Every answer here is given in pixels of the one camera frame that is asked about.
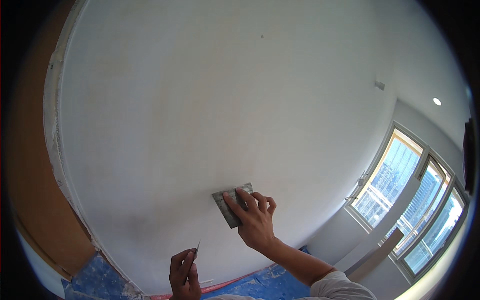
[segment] glass pane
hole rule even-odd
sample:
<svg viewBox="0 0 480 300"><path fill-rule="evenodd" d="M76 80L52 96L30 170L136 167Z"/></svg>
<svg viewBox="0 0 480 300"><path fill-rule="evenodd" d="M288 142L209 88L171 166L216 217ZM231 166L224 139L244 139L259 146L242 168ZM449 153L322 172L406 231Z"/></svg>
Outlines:
<svg viewBox="0 0 480 300"><path fill-rule="evenodd" d="M380 167L372 175L373 180L367 183L359 199L352 204L372 227L377 226L393 206L420 159L417 148L421 148L417 144L408 144L406 136L402 135L394 132Z"/></svg>
<svg viewBox="0 0 480 300"><path fill-rule="evenodd" d="M400 216L400 219L386 235L389 237L395 227L398 227L403 232L404 236L394 250L397 255L410 245L413 241L411 237L417 236L428 221L427 215L430 211L433 212L437 208L442 198L440 192L444 179L444 173L430 160L415 196L413 196L412 201L402 216Z"/></svg>
<svg viewBox="0 0 480 300"><path fill-rule="evenodd" d="M405 257L405 262L418 273L423 266L443 247L446 239L452 232L463 210L463 202L454 188L448 197L432 227L428 230L420 243Z"/></svg>

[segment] window frame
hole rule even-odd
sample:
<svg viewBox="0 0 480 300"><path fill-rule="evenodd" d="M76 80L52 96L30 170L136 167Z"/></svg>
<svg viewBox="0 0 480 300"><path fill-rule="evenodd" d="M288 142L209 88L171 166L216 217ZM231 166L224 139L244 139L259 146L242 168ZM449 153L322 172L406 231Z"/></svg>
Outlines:
<svg viewBox="0 0 480 300"><path fill-rule="evenodd" d="M431 269L431 267L438 261L440 257L442 257L445 250L448 248L452 240L457 235L467 215L469 198L465 195L464 189L462 188L462 185L458 180L457 175L453 172L450 166L438 155L438 153L436 153L433 149L431 149L422 139L417 137L409 129L407 129L406 127L404 127L403 125L401 125L396 121L392 121L382 141L381 146L379 147L377 153L375 154L375 157L371 162L369 168L365 172L368 175L363 178L364 179L363 184L361 186L357 185L354 188L351 195L347 197L348 201L346 201L346 203L344 203L343 205L343 208L363 227L365 231L367 231L368 234L370 234L373 231L373 227L362 215L360 215L360 213L352 206L352 204L355 202L355 200L357 200L358 195L362 192L365 186L370 182L370 179L372 179L372 173L377 168L379 168L379 163L382 161L383 157L386 155L386 150L391 144L390 142L392 140L392 136L394 134L395 129L397 129L398 131L406 135L408 138L410 138L412 141L414 141L420 147L423 148L423 151L420 155L417 165L415 166L412 176L414 176L418 180L421 180L422 177L424 176L424 173L426 172L426 168L428 167L428 162L430 160L432 160L435 164L438 164L441 167L440 171L442 172L446 171L450 176L450 181L445 189L445 192L439 204L437 205L436 209L434 210L432 216L429 218L425 226L415 237L415 239L400 253L400 255L397 255L395 253L395 250L391 251L388 255L390 259L396 264L400 272L407 279L407 281L410 284L414 284L425 273L427 273ZM444 208L446 202L448 201L453 188L455 188L456 191L458 192L460 196L459 201L461 201L464 205L462 209L462 213L458 217L458 221L453 227L452 232L450 232L450 234L448 235L443 246L437 251L437 253L435 253L432 256L432 258L427 262L427 264L425 264L425 266L423 266L423 268L420 269L420 271L418 271L417 274L414 274L414 272L411 270L409 265L405 262L405 257L421 242L423 237L425 237L425 235L427 234L428 230L430 230L430 228L433 226L434 222L437 220L438 216L440 215L441 210ZM386 238L383 237L381 241L379 241L379 245L383 244L385 240Z"/></svg>

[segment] white sleeve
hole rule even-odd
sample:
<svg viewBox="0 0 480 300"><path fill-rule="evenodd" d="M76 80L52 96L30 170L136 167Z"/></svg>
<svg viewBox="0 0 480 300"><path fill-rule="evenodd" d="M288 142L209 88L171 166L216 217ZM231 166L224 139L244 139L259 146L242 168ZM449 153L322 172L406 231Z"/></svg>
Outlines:
<svg viewBox="0 0 480 300"><path fill-rule="evenodd" d="M315 282L310 288L310 296L332 300L377 300L366 287L350 281L340 271L331 272Z"/></svg>
<svg viewBox="0 0 480 300"><path fill-rule="evenodd" d="M250 297L250 296L225 294L225 295L218 295L218 296L215 296L215 297L207 298L205 300L263 300L263 299L255 299L255 298Z"/></svg>

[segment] finger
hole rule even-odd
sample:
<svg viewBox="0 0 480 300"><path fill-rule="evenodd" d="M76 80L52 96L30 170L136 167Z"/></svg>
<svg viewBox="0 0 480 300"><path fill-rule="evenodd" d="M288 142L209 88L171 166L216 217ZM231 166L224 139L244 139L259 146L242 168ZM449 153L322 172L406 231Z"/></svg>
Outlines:
<svg viewBox="0 0 480 300"><path fill-rule="evenodd" d="M170 272L175 273L181 266L181 262L187 257L188 252L192 251L191 249L184 250L178 254L172 256L172 261L170 262Z"/></svg>
<svg viewBox="0 0 480 300"><path fill-rule="evenodd" d="M190 284L190 291L201 291L200 283L198 282L197 264L192 264L188 272L188 282Z"/></svg>
<svg viewBox="0 0 480 300"><path fill-rule="evenodd" d="M236 191L240 195L240 197L247 203L248 210L258 210L257 202L255 202L255 198L253 198L252 195L244 191L242 188L237 188Z"/></svg>
<svg viewBox="0 0 480 300"><path fill-rule="evenodd" d="M180 266L177 273L178 277L182 280L183 284L187 280L187 275L188 275L188 272L190 271L190 268L192 267L192 263L193 263L193 251L190 251L188 252L187 257L185 257L185 261Z"/></svg>
<svg viewBox="0 0 480 300"><path fill-rule="evenodd" d="M230 197L227 192L223 193L223 199L225 202L227 202L227 204L230 206L230 209L237 215L237 217L243 221L247 216L247 213L243 210L243 208L238 203L233 201L232 197Z"/></svg>
<svg viewBox="0 0 480 300"><path fill-rule="evenodd" d="M243 225L240 225L239 227L239 236L242 238L242 234L243 234Z"/></svg>
<svg viewBox="0 0 480 300"><path fill-rule="evenodd" d="M267 200L259 192L253 192L252 196L258 201L258 209L264 214L267 212Z"/></svg>
<svg viewBox="0 0 480 300"><path fill-rule="evenodd" d="M268 207L267 211L268 211L269 214L271 214L273 216L273 213L276 209L276 203L275 203L275 201L273 200L272 197L265 197L265 199L269 204L269 207Z"/></svg>

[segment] blade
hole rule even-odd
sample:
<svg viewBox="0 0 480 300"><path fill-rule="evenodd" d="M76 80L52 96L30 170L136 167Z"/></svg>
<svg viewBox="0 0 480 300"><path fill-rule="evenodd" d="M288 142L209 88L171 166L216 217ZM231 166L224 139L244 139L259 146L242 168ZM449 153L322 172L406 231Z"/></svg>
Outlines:
<svg viewBox="0 0 480 300"><path fill-rule="evenodd" d="M195 253L194 253L194 254L195 254L195 256L197 256L197 253L198 253L198 247L200 246L200 242L201 242L201 241L202 241L202 239L200 239L200 240L198 241L197 250L195 250Z"/></svg>

